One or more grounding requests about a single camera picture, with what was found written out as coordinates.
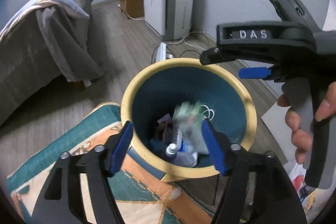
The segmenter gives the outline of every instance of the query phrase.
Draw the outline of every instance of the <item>blue gripper tip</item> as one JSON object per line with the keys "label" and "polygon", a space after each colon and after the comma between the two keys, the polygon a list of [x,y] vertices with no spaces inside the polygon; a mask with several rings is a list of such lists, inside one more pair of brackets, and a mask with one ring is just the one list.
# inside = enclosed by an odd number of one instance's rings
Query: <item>blue gripper tip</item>
{"label": "blue gripper tip", "polygon": [[243,68],[238,75],[242,79],[264,79],[271,75],[271,70],[266,67]]}

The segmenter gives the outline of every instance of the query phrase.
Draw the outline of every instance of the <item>white bottle cap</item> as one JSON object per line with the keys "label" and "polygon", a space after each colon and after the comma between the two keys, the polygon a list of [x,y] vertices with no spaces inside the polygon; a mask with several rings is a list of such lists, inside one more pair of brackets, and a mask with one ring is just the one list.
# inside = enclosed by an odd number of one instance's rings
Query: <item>white bottle cap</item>
{"label": "white bottle cap", "polygon": [[175,143],[171,143],[166,148],[166,155],[167,156],[174,156],[177,153],[177,145]]}

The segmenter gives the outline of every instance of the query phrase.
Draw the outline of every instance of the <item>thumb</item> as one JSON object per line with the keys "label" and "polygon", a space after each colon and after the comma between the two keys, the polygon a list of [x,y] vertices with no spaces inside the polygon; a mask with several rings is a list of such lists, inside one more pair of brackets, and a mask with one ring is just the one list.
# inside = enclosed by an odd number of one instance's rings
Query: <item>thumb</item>
{"label": "thumb", "polygon": [[336,113],[336,82],[328,87],[327,94],[317,109],[315,119],[320,122]]}

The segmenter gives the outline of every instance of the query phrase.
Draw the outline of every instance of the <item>trash bin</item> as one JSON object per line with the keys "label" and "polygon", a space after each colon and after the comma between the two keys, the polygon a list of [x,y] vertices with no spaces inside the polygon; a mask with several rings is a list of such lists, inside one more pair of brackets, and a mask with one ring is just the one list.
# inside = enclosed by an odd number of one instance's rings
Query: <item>trash bin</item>
{"label": "trash bin", "polygon": [[212,124],[231,142],[248,150],[254,140],[257,117],[251,96],[231,73],[217,65],[202,66],[197,59],[175,58],[155,63],[128,85],[121,103],[121,120],[134,124],[129,155],[149,173],[164,181],[218,174],[208,155],[199,155],[194,168],[170,164],[149,149],[157,120],[174,113],[184,101],[200,101],[215,112]]}

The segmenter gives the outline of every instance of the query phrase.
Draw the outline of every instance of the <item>bed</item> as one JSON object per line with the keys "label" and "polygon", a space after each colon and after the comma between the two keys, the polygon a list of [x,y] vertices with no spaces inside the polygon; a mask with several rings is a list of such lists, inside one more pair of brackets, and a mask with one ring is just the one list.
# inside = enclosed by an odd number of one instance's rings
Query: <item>bed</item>
{"label": "bed", "polygon": [[87,52],[92,0],[30,0],[0,32],[0,124],[54,78],[103,76]]}

